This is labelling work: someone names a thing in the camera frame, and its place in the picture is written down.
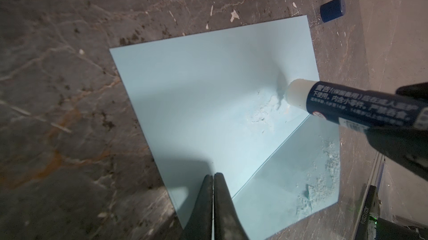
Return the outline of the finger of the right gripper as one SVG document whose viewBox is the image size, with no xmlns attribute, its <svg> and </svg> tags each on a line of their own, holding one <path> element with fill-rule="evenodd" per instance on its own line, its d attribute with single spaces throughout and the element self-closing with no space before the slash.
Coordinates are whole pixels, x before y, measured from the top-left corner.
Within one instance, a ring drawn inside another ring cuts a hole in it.
<svg viewBox="0 0 428 240">
<path fill-rule="evenodd" d="M 413 127 L 371 127 L 369 144 L 425 181 L 428 179 L 428 132 Z"/>
<path fill-rule="evenodd" d="M 428 100 L 428 82 L 401 86 L 396 90 L 395 94 L 400 96 L 411 97 L 415 100 L 427 101 Z"/>
</svg>

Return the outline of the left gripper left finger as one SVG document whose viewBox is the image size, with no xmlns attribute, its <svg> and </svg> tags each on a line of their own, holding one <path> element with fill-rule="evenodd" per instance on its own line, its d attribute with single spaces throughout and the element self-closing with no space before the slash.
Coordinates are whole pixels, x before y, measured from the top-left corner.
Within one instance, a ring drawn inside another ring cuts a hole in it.
<svg viewBox="0 0 428 240">
<path fill-rule="evenodd" d="M 212 239 L 213 179 L 212 175 L 204 177 L 189 221 L 181 234 L 181 240 Z"/>
</svg>

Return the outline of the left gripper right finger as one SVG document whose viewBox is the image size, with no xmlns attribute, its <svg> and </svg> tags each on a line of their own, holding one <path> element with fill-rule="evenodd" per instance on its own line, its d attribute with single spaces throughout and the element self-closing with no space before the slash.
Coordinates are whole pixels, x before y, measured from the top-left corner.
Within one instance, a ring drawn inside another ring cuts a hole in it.
<svg viewBox="0 0 428 240">
<path fill-rule="evenodd" d="M 222 173 L 214 175 L 214 239 L 249 240 Z"/>
</svg>

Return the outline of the glue stick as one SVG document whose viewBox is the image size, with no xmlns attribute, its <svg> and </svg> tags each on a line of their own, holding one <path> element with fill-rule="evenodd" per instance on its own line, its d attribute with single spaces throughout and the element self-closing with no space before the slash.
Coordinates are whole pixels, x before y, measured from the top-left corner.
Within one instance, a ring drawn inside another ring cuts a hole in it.
<svg viewBox="0 0 428 240">
<path fill-rule="evenodd" d="M 296 79 L 285 99 L 311 115 L 362 133 L 375 126 L 428 129 L 428 104 L 401 95 Z"/>
</svg>

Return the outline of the dark blue glue cap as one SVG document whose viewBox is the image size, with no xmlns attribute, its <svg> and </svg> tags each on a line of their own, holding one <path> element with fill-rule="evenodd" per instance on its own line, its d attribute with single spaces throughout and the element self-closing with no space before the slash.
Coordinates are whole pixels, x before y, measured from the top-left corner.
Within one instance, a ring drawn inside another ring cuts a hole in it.
<svg viewBox="0 0 428 240">
<path fill-rule="evenodd" d="M 331 0 L 320 7 L 321 19 L 324 23 L 344 16 L 346 13 L 345 0 Z"/>
</svg>

